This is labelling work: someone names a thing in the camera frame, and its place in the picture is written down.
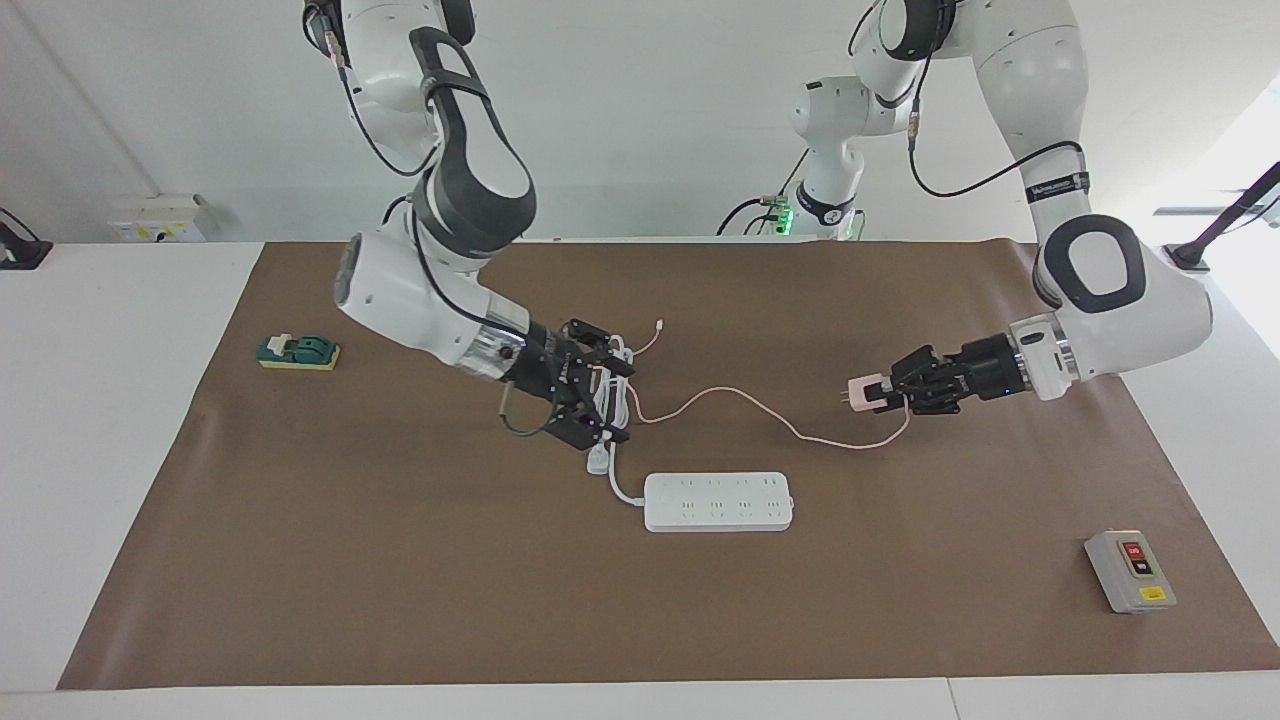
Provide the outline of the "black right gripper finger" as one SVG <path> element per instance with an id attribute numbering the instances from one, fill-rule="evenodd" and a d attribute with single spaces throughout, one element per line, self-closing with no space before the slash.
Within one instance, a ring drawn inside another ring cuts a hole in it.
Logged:
<path id="1" fill-rule="evenodd" d="M 588 366 L 607 369 L 613 375 L 636 373 L 634 364 L 612 348 L 612 334 L 607 331 L 577 318 L 570 319 L 561 331 Z"/>
<path id="2" fill-rule="evenodd" d="M 557 404 L 548 421 L 548 432 L 577 451 L 588 451 L 602 441 L 628 441 L 628 432 L 605 421 L 590 401 Z"/>

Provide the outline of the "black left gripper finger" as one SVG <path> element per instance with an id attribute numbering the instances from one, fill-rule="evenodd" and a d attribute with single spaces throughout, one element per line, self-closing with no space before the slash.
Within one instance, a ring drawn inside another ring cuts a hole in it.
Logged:
<path id="1" fill-rule="evenodd" d="M 904 386 L 899 392 L 913 415 L 940 416 L 960 413 L 961 391 L 954 386 Z"/>
<path id="2" fill-rule="evenodd" d="M 890 382 L 896 389 L 928 384 L 942 364 L 933 346 L 920 346 L 890 368 Z"/>

